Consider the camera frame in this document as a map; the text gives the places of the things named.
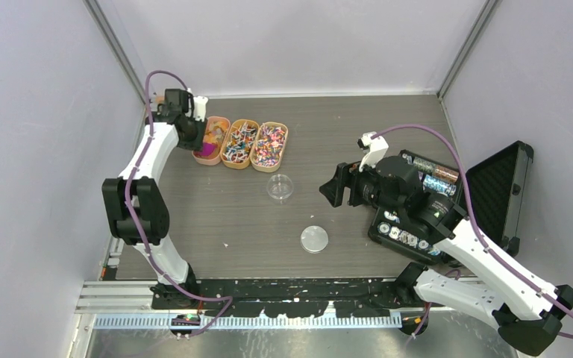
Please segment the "magenta plastic scoop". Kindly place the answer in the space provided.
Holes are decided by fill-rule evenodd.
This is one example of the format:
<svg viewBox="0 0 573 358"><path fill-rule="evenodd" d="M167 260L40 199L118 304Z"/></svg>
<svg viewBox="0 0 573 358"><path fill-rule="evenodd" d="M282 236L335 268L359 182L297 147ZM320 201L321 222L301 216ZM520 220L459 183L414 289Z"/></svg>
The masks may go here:
<svg viewBox="0 0 573 358"><path fill-rule="evenodd" d="M220 144L218 142L203 142L200 153L200 157L213 157L219 153Z"/></svg>

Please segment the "clear plastic jar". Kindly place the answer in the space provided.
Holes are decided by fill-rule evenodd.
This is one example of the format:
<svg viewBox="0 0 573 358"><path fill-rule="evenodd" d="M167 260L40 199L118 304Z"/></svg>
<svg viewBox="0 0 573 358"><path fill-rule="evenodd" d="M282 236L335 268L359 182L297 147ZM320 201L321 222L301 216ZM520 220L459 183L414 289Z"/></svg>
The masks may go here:
<svg viewBox="0 0 573 358"><path fill-rule="evenodd" d="M294 184L287 175L275 174L268 180L266 191L271 199L284 201L292 196Z"/></svg>

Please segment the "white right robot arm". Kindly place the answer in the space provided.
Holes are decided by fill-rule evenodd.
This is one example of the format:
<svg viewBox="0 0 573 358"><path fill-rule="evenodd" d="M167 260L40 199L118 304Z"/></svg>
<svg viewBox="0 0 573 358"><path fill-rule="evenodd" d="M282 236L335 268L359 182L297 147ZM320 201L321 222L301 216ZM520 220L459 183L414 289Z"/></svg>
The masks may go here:
<svg viewBox="0 0 573 358"><path fill-rule="evenodd" d="M436 249L485 283L477 288L410 263L393 284L402 304L411 307L425 301L454 308L533 357L560 335L563 317L573 307L573 288L543 280L475 232L468 213L447 195L424 187L416 167L404 158L386 157L374 166L340 163L319 190L333 207L344 202L373 207L369 235L380 244Z"/></svg>

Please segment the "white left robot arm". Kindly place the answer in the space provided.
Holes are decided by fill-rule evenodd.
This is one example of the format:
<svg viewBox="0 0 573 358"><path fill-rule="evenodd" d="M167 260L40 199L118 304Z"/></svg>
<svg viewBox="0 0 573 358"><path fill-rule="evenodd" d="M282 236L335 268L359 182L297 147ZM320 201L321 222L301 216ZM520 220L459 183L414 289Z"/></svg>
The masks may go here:
<svg viewBox="0 0 573 358"><path fill-rule="evenodd" d="M147 110L142 139L128 165L101 191L113 237L138 250L157 274L154 293L170 296L182 309L198 302L191 265L169 235L170 215L159 189L163 169L175 148L198 151L207 129L205 96L168 89L156 110Z"/></svg>

